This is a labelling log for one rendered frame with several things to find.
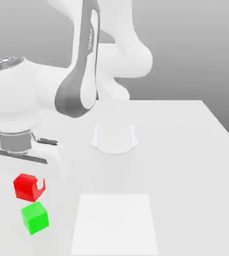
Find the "small red cube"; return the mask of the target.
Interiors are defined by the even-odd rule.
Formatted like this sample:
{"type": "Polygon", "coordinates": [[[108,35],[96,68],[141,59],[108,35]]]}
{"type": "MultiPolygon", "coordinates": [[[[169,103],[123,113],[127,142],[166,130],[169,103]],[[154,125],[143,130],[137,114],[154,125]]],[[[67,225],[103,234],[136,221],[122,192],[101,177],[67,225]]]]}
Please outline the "small red cube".
{"type": "Polygon", "coordinates": [[[43,179],[43,186],[38,189],[38,179],[34,175],[21,173],[14,181],[15,196],[28,202],[36,202],[37,199],[46,190],[45,179],[43,179]]]}

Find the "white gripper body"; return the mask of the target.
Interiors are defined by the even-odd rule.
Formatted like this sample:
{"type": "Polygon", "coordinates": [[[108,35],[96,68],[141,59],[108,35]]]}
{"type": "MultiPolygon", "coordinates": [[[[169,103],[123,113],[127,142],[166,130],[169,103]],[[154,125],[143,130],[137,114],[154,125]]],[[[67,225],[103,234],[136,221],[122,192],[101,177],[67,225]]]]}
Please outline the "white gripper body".
{"type": "Polygon", "coordinates": [[[0,149],[0,170],[59,181],[63,177],[63,161],[58,146],[34,143],[25,155],[12,155],[0,149]]]}

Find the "small green cube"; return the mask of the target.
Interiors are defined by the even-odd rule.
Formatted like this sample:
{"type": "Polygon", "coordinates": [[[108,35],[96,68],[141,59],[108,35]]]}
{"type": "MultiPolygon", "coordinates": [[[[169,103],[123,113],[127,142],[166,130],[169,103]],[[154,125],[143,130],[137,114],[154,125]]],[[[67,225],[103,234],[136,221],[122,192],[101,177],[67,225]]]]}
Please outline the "small green cube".
{"type": "Polygon", "coordinates": [[[23,207],[20,212],[23,224],[30,235],[33,235],[49,226],[48,212],[39,201],[23,207]]]}

